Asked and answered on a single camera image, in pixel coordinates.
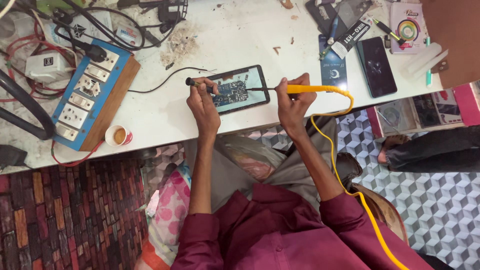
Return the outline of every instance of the sleeve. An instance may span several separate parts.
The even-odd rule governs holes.
[[[343,193],[320,203],[323,223],[371,269],[398,270],[384,252],[373,230],[372,223],[357,200]],[[413,249],[382,222],[380,232],[392,254],[410,270],[432,270]]]
[[[179,251],[171,270],[220,270],[218,218],[211,214],[188,215],[179,236]]]

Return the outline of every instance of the blue card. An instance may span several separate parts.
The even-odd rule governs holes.
[[[324,50],[328,46],[327,37],[319,35],[318,44],[320,51]],[[342,90],[347,90],[347,65],[345,58],[340,59],[335,52],[330,51],[325,59],[320,61],[320,71],[322,73],[322,85],[337,86]]]

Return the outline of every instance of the paper cup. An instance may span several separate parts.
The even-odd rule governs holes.
[[[133,134],[121,125],[113,125],[105,132],[105,141],[110,146],[121,146],[132,141]]]

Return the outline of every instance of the metal bracket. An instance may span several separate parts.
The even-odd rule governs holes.
[[[434,67],[432,67],[432,74],[448,70],[448,67],[448,60],[442,60],[438,62],[438,64],[436,64]]]

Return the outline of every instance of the hand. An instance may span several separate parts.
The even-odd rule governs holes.
[[[212,96],[207,93],[206,87],[212,87],[213,92],[218,94],[218,86],[205,77],[193,80],[200,83],[200,86],[190,86],[190,96],[187,98],[187,104],[197,121],[198,137],[199,139],[215,141],[216,133],[220,127],[220,116],[213,104]]]
[[[303,125],[303,117],[310,105],[317,98],[317,93],[300,93],[295,100],[292,100],[287,94],[287,85],[309,86],[310,75],[304,73],[302,76],[291,81],[283,78],[280,84],[275,87],[278,98],[278,118],[290,138],[295,140],[299,136],[307,133]]]

